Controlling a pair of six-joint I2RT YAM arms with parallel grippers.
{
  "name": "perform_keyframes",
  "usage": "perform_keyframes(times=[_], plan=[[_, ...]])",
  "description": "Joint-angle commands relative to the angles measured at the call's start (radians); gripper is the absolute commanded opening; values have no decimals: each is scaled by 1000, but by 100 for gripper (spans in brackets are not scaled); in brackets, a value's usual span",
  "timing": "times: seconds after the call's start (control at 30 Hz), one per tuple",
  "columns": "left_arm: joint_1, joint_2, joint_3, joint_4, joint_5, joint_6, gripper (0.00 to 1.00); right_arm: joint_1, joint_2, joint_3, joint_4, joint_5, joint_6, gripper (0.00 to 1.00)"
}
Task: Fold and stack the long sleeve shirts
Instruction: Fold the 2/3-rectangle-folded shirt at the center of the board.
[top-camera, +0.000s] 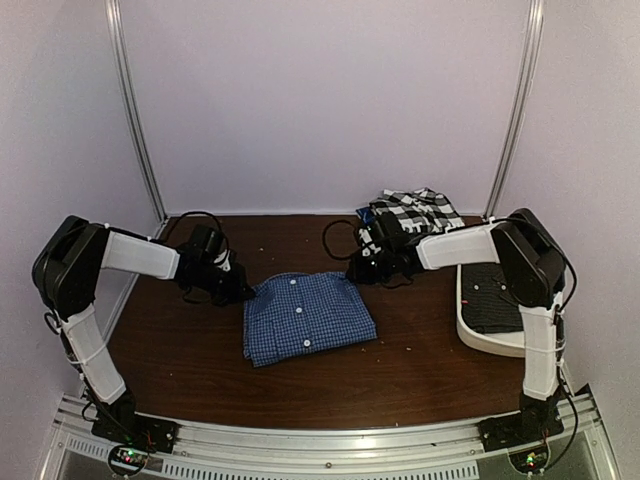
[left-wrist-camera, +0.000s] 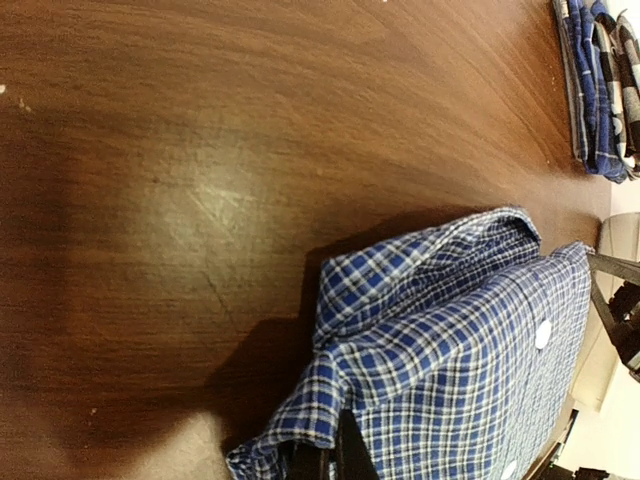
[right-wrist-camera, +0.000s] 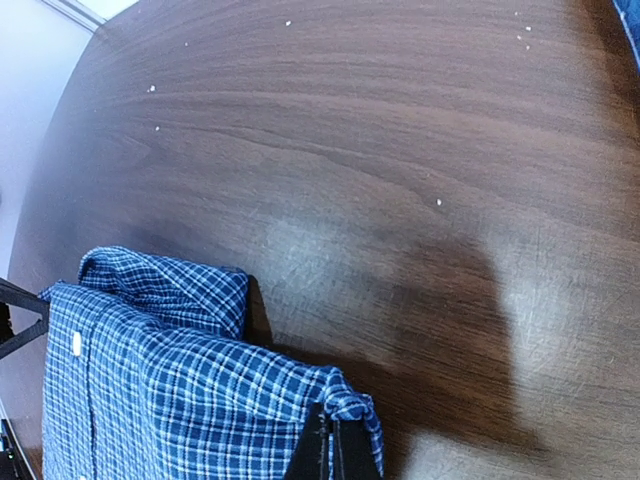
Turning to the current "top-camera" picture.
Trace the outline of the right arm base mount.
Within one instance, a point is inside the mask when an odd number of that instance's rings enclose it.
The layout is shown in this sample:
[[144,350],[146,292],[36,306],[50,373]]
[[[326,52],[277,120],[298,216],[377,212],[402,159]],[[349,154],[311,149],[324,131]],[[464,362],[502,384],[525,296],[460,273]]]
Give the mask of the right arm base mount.
[[480,421],[477,427],[485,452],[541,442],[564,432],[564,425],[559,419],[551,418],[542,424],[537,421],[527,423],[520,412],[489,417]]

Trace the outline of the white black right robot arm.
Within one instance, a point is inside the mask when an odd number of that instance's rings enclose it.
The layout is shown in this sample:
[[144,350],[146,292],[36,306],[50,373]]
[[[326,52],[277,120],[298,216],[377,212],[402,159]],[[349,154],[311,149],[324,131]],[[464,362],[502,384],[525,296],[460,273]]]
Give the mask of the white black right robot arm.
[[513,433],[530,442],[555,427],[564,343],[561,319],[569,262],[549,232],[527,208],[506,218],[410,234],[389,214],[356,234],[359,248],[348,260],[347,278],[374,285],[441,268],[493,263],[517,302],[524,340],[525,376]]

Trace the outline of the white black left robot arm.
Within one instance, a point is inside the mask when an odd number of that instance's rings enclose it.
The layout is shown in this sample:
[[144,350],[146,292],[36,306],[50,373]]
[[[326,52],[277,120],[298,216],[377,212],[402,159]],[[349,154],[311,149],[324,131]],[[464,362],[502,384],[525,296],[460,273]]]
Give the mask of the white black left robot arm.
[[198,224],[184,243],[171,246],[74,215],[63,221],[35,260],[32,281],[45,321],[98,409],[95,427],[133,444],[146,435],[144,418],[96,320],[97,286],[106,270],[170,281],[184,293],[200,290],[219,307],[244,303],[255,292],[219,223]]

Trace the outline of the blue checked long sleeve shirt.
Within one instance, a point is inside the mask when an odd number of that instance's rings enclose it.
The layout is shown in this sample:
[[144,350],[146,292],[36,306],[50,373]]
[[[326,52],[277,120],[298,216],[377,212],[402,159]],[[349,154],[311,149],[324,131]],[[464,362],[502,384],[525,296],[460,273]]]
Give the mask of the blue checked long sleeve shirt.
[[377,338],[356,285],[341,272],[283,273],[244,303],[243,354],[255,368]]

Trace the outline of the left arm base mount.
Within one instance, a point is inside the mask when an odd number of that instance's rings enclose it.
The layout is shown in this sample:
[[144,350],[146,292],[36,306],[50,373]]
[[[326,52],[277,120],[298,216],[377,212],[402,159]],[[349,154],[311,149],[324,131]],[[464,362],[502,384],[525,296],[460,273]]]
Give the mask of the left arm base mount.
[[138,414],[125,421],[99,413],[91,427],[91,433],[138,450],[170,454],[177,438],[178,424]]

